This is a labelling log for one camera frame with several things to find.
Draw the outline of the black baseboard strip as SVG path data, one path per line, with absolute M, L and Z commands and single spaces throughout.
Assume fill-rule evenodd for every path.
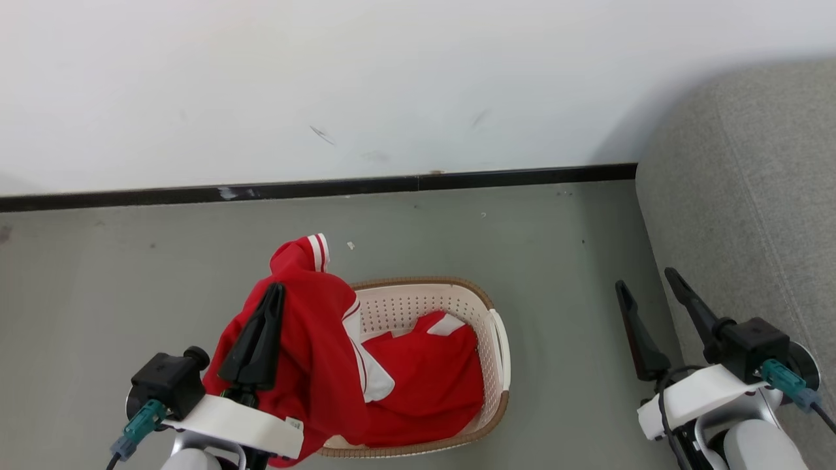
M 96 193 L 0 196 L 0 213 L 111 208 L 111 206 L 160 206 L 245 202 L 246 200 L 287 200 L 384 193 L 414 193 L 415 191 L 514 187 L 514 185 L 622 181 L 635 179 L 637 169 L 637 163 L 594 164 L 594 166 L 564 168 L 417 174 L 392 176 L 391 178 L 353 178 L 260 185 L 228 185 L 228 187 L 205 185 L 205 187 L 96 191 Z

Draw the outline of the grey fabric sofa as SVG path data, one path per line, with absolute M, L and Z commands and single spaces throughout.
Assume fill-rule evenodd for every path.
M 836 420 L 836 57 L 726 72 L 682 99 L 637 166 L 659 272 L 719 317 L 812 355 Z

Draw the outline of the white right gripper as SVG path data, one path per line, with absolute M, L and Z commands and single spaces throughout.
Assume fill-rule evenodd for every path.
M 720 344 L 713 328 L 718 318 L 710 307 L 690 288 L 684 277 L 672 267 L 665 268 L 665 278 L 678 303 L 686 309 L 699 339 L 703 344 L 703 357 L 709 364 L 716 364 L 720 357 Z M 615 283 L 625 334 L 637 378 L 645 382 L 663 379 L 671 368 L 671 360 L 657 347 L 639 317 L 638 303 L 624 280 Z M 670 428 L 695 420 L 696 428 L 705 434 L 719 431 L 726 426 L 734 441 L 771 439 L 771 421 L 764 418 L 761 408 L 768 406 L 764 394 L 758 392 L 765 382 L 745 384 L 725 367 L 710 366 L 693 372 L 689 377 L 657 393 L 651 401 L 637 411 L 639 425 L 648 440 L 663 435 L 663 417 L 659 408 L 664 401 Z

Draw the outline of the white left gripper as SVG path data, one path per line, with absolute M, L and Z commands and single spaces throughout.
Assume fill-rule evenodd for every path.
M 284 303 L 284 285 L 269 285 L 221 363 L 221 380 L 238 386 L 275 386 Z M 168 418 L 162 425 L 291 459 L 299 457 L 304 442 L 304 432 L 294 425 L 221 396 L 205 395 L 186 417 Z

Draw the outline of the red garment with white stripes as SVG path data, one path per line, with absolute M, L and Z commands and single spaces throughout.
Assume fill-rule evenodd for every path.
M 329 249 L 317 233 L 281 245 L 270 274 L 253 287 L 222 333 L 203 379 L 218 396 L 232 386 L 221 364 L 268 287 L 285 289 L 276 382 L 257 393 L 259 410 L 302 423 L 300 458 L 340 435 L 351 445 L 399 447 L 454 437 L 481 411 L 483 371 L 477 334 L 442 310 L 408 333 L 361 340 L 361 304 L 327 272 Z

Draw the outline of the white perforated laundry basket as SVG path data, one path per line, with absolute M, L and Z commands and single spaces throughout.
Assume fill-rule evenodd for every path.
M 362 310 L 364 340 L 385 332 L 405 334 L 418 318 L 444 310 L 471 325 L 483 372 L 485 404 L 457 435 L 410 446 L 370 448 L 350 445 L 335 435 L 317 451 L 326 458 L 384 459 L 414 457 L 447 451 L 483 439 L 496 428 L 507 410 L 511 386 L 511 349 L 504 321 L 489 295 L 459 277 L 398 277 L 354 283 Z

